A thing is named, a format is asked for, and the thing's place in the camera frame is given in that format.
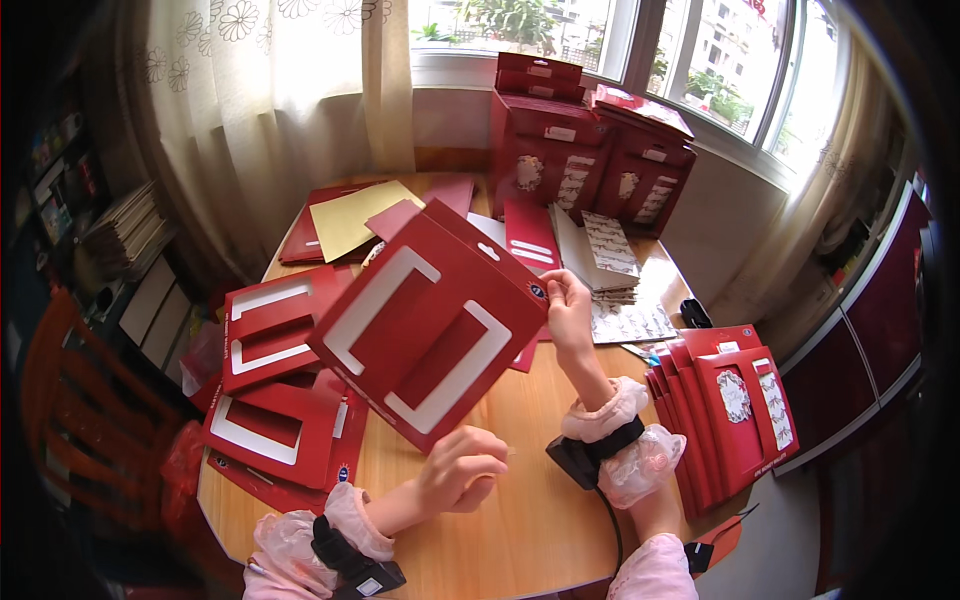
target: red plastic bag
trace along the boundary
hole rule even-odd
[[[188,422],[177,434],[167,459],[160,466],[163,487],[163,502],[160,516],[163,525],[177,540],[189,535],[196,525],[197,480],[200,477],[200,462],[204,457],[204,427],[195,420]]]

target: round table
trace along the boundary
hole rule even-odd
[[[397,179],[421,196],[438,174],[356,177],[338,184]],[[490,215],[486,183],[475,176],[472,211]],[[643,265],[645,292],[660,298],[674,326],[682,327],[680,302],[690,298],[673,260],[658,240],[631,244]],[[276,256],[264,281],[311,267],[284,267]],[[619,346],[597,348],[604,371],[643,382],[646,365]],[[395,560],[407,584],[384,594],[389,598],[510,598],[536,595],[613,576],[616,541],[599,497],[585,492],[546,455],[559,435],[560,420],[576,394],[557,365],[553,344],[540,342],[529,373],[507,370],[464,423],[491,430],[510,447],[510,471],[497,478],[491,495],[470,515],[444,514],[396,536]],[[645,423],[656,422],[651,402],[640,411]],[[357,466],[355,485],[372,497],[417,475],[424,462],[410,443],[374,411]],[[676,501],[680,493],[672,481]],[[681,537],[692,540],[747,503],[748,488],[711,515],[683,524]],[[255,550],[252,531],[268,505],[233,485],[204,460],[197,497],[211,529],[227,554],[244,563]],[[618,512],[624,556],[636,548],[629,516]]]

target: floral curtain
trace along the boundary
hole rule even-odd
[[[862,43],[850,68],[833,134],[806,186],[791,195],[734,279],[708,307],[717,326],[758,323],[782,305],[812,252],[846,235],[854,201],[884,148],[889,97]]]
[[[406,0],[132,10],[160,179],[198,247],[242,280],[260,279],[310,189],[414,170]]]

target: black cable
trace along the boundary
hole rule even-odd
[[[613,572],[613,576],[616,576],[617,571],[620,570],[620,566],[623,564],[623,538],[620,537],[620,525],[616,521],[616,515],[613,513],[613,506],[610,505],[610,500],[600,492],[600,488],[593,488],[597,495],[600,496],[600,499],[603,500],[603,505],[607,507],[607,512],[610,513],[610,521],[613,523],[613,532],[616,534],[616,570]]]

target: red cabinet door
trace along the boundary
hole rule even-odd
[[[929,222],[930,213],[916,194],[911,193],[908,202],[893,242],[870,282],[852,303],[844,302],[879,396],[920,353],[915,261],[920,230]]]

